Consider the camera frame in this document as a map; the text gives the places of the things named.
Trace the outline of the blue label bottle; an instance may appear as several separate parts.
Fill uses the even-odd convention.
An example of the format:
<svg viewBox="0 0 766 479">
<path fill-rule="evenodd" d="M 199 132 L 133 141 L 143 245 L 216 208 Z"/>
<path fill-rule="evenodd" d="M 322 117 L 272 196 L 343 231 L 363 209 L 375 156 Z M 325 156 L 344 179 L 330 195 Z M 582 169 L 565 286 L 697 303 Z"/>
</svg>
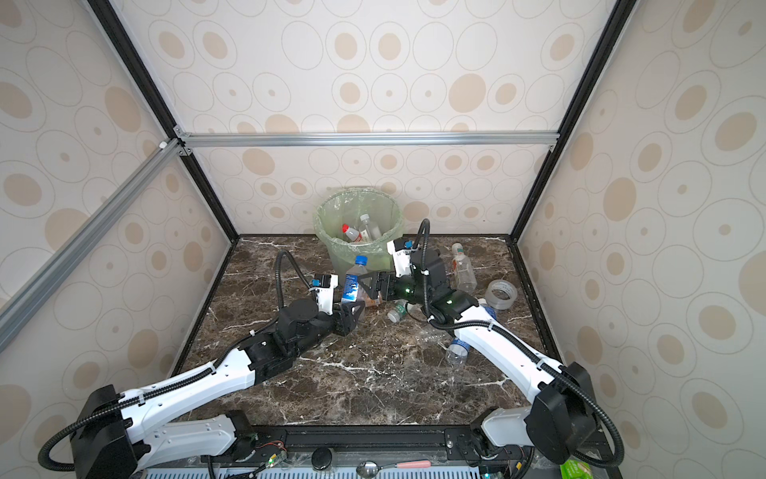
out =
<svg viewBox="0 0 766 479">
<path fill-rule="evenodd" d="M 358 255 L 355 259 L 354 265 L 347 271 L 345 275 L 341 303 L 355 303 L 355 301 L 364 301 L 367 305 L 370 305 L 370 299 L 367 293 L 365 293 L 360 279 L 361 277 L 367 275 L 367 273 L 367 257 L 364 255 Z"/>
</svg>

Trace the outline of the clear bottle green cap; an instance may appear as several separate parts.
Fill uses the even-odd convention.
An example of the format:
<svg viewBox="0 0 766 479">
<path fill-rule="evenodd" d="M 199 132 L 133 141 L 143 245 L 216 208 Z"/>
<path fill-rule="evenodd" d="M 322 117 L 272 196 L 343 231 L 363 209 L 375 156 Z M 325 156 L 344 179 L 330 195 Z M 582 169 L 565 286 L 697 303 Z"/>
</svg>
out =
<svg viewBox="0 0 766 479">
<path fill-rule="evenodd" d="M 408 301 L 405 301 L 404 299 L 398 299 L 398 301 L 394 301 L 392 303 L 392 307 L 390 307 L 389 311 L 387 311 L 387 319 L 391 321 L 391 323 L 400 323 L 400 321 L 404 321 L 404 319 L 407 319 L 407 317 L 411 317 L 410 313 L 410 305 Z"/>
</svg>

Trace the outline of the clear square bottle white cap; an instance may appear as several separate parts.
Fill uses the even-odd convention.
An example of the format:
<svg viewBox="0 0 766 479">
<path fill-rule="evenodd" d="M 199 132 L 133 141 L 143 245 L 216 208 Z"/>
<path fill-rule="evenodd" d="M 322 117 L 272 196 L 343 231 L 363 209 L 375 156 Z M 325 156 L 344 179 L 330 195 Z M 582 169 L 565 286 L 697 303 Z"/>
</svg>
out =
<svg viewBox="0 0 766 479">
<path fill-rule="evenodd" d="M 382 237 L 382 232 L 379 225 L 375 223 L 375 221 L 373 221 L 373 219 L 371 219 L 368 214 L 361 215 L 360 221 L 360 233 L 366 243 L 373 243 Z"/>
</svg>

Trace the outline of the white bottle red cap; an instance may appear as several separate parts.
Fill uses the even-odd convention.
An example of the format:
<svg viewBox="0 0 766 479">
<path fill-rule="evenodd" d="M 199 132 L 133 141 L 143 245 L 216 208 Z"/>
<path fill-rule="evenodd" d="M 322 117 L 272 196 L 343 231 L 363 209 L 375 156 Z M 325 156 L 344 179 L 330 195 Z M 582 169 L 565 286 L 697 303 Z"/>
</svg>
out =
<svg viewBox="0 0 766 479">
<path fill-rule="evenodd" d="M 360 231 L 355 229 L 354 227 L 351 227 L 350 225 L 343 224 L 342 225 L 342 232 L 343 235 L 351 242 L 351 243 L 362 243 L 364 240 L 364 237 Z"/>
</svg>

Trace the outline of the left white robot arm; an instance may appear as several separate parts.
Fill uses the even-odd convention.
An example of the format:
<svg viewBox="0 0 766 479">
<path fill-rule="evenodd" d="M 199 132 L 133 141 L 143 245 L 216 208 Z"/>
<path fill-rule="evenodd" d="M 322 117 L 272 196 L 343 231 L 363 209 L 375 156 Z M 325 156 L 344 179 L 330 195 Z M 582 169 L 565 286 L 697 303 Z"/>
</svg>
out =
<svg viewBox="0 0 766 479">
<path fill-rule="evenodd" d="M 67 437 L 79 478 L 128 478 L 156 452 L 155 431 L 226 394 L 287 371 L 329 335 L 352 333 L 362 301 L 337 303 L 329 313 L 297 299 L 268 325 L 231 344 L 225 354 L 167 380 L 119 393 L 113 385 L 90 394 Z"/>
</svg>

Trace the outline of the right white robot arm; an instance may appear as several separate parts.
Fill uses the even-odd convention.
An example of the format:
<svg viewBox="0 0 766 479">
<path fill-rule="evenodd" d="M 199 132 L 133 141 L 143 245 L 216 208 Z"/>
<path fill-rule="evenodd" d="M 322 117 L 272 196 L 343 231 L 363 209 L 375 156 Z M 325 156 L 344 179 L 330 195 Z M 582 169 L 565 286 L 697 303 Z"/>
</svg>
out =
<svg viewBox="0 0 766 479">
<path fill-rule="evenodd" d="M 578 365 L 564 367 L 536 351 L 496 321 L 476 297 L 452 289 L 436 253 L 427 253 L 424 267 L 412 253 L 401 251 L 398 259 L 407 265 L 359 275 L 359 289 L 369 299 L 418 305 L 433 327 L 484 355 L 530 403 L 481 416 L 476 436 L 484 448 L 532 446 L 555 464 L 574 457 L 598 428 L 586 371 Z"/>
</svg>

